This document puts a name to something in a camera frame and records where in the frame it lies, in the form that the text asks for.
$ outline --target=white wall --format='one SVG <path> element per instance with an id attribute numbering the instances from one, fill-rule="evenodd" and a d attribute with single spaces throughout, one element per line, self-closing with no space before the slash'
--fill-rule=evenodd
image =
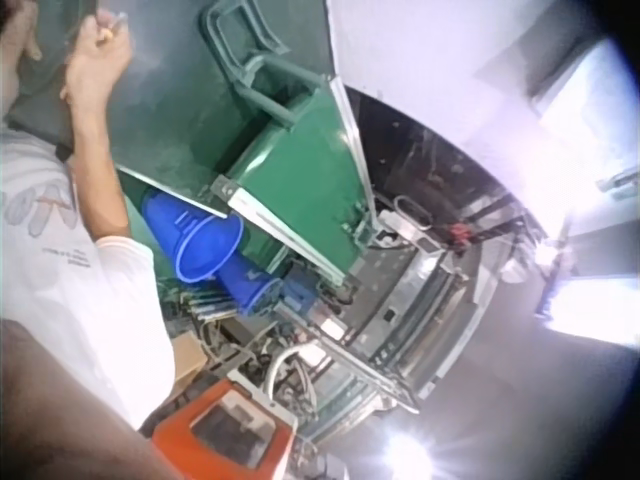
<path id="1" fill-rule="evenodd" d="M 556 234 L 579 159 L 530 94 L 592 24 L 551 0 L 330 0 L 345 83 L 435 130 Z"/>

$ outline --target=cardboard box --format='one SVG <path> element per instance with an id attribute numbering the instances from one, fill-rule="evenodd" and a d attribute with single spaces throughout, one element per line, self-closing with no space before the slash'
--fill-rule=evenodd
<path id="1" fill-rule="evenodd" d="M 176 364 L 176 379 L 171 395 L 166 402 L 170 402 L 191 385 L 193 379 L 207 364 L 209 358 L 202 350 L 200 340 L 193 332 L 186 332 L 171 340 L 173 357 Z"/>

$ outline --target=blue plastic cone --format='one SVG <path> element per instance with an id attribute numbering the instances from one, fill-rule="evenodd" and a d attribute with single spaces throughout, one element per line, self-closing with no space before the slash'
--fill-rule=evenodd
<path id="1" fill-rule="evenodd" d="M 151 190 L 143 199 L 142 216 L 176 275 L 186 283 L 211 277 L 242 238 L 243 223 L 237 215 L 216 217 L 159 190 Z"/>
<path id="2" fill-rule="evenodd" d="M 282 290 L 276 278 L 240 253 L 234 253 L 216 273 L 238 304 L 242 315 L 259 315 L 275 304 Z"/>

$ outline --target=white t-shirt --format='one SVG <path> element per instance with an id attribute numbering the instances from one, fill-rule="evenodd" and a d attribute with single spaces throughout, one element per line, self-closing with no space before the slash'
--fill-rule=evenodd
<path id="1" fill-rule="evenodd" d="M 91 240 L 53 146 L 5 128 L 0 142 L 2 317 L 137 429 L 175 374 L 153 254 L 129 238 Z"/>

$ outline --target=man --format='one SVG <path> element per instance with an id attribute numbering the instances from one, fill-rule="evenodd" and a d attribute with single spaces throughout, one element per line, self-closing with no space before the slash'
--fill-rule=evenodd
<path id="1" fill-rule="evenodd" d="M 41 53 L 36 3 L 2 7 L 4 116 L 19 59 Z M 107 102 L 132 57 L 127 26 L 114 21 L 86 18 L 68 60 L 73 182 L 52 145 L 2 127 L 3 472 L 94 474 L 98 458 L 117 472 L 173 478 L 131 429 L 169 394 L 174 363 L 153 256 L 131 239 L 109 151 Z"/>

